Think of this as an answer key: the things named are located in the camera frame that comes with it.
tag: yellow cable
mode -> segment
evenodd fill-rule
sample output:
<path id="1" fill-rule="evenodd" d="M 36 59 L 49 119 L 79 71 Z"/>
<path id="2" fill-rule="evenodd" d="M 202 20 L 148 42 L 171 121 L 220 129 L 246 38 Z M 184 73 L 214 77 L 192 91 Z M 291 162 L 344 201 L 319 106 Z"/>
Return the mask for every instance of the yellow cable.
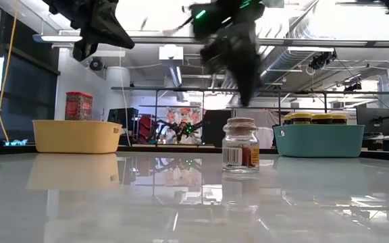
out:
<path id="1" fill-rule="evenodd" d="M 4 90 L 5 90 L 5 82 L 7 81 L 8 68 L 9 68 L 9 65 L 10 65 L 11 50 L 13 48 L 13 40 L 14 40 L 14 32 L 16 31 L 16 23 L 17 23 L 16 20 L 18 19 L 18 8 L 19 8 L 19 0 L 16 0 L 16 10 L 14 12 L 13 28 L 11 29 L 10 45 L 8 46 L 7 64 L 5 65 L 5 73 L 4 73 L 3 85 L 1 87 L 0 109 L 1 109 L 1 106 L 3 104 L 3 95 L 4 95 Z"/>
<path id="2" fill-rule="evenodd" d="M 5 88 L 5 81 L 7 80 L 7 73 L 8 73 L 8 68 L 9 68 L 9 63 L 10 63 L 10 58 L 11 58 L 11 50 L 13 47 L 13 41 L 14 41 L 14 32 L 16 30 L 16 24 L 17 24 L 17 19 L 18 19 L 18 9 L 19 9 L 19 0 L 16 0 L 16 10 L 14 12 L 14 21 L 13 21 L 13 28 L 11 29 L 11 39 L 10 39 L 10 44 L 9 44 L 9 52 L 8 52 L 8 58 L 7 58 L 7 65 L 5 66 L 5 75 L 4 75 L 4 80 L 3 80 L 3 86 L 1 89 L 1 95 L 0 95 L 0 110 L 1 110 L 1 105 L 2 105 L 2 100 L 3 100 L 3 93 L 4 93 L 4 88 Z M 7 132 L 5 131 L 5 127 L 3 124 L 3 120 L 1 118 L 0 114 L 0 123 L 1 123 L 1 128 L 3 130 L 5 140 L 9 142 L 9 138 L 7 135 Z"/>

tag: loudspeaker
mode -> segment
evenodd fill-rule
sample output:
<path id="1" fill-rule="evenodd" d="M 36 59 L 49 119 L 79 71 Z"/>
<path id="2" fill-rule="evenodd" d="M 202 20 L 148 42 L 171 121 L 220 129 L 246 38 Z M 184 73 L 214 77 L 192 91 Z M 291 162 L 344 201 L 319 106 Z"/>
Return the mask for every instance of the loudspeaker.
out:
<path id="1" fill-rule="evenodd" d="M 123 128 L 127 128 L 127 130 L 129 131 L 133 131 L 134 118 L 138 117 L 138 114 L 139 114 L 138 109 L 127 108 L 127 118 L 128 118 L 128 122 L 127 122 L 125 109 L 110 109 L 109 116 L 107 117 L 107 121 L 116 124 L 121 124 Z"/>

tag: teal plastic basket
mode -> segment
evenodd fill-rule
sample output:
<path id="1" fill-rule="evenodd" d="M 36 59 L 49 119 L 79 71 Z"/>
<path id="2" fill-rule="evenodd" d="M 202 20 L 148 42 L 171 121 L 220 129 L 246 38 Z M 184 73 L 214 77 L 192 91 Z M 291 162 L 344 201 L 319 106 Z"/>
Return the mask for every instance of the teal plastic basket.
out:
<path id="1" fill-rule="evenodd" d="M 297 124 L 274 128 L 278 153 L 289 157 L 356 158 L 364 126 Z"/>

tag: glossy white table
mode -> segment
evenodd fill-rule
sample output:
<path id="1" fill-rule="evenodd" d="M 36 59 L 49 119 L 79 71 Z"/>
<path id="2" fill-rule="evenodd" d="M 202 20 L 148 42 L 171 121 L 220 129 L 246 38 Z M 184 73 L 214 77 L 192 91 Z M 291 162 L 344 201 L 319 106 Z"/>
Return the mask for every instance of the glossy white table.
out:
<path id="1" fill-rule="evenodd" d="M 389 161 L 1 155 L 0 243 L 389 242 Z"/>

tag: barcode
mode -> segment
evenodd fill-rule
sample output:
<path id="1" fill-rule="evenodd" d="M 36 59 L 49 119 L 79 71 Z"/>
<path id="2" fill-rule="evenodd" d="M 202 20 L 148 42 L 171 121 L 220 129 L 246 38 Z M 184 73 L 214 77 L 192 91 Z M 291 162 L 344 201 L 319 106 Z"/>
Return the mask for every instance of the barcode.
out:
<path id="1" fill-rule="evenodd" d="M 242 165 L 241 148 L 223 148 L 223 163 L 227 165 Z"/>

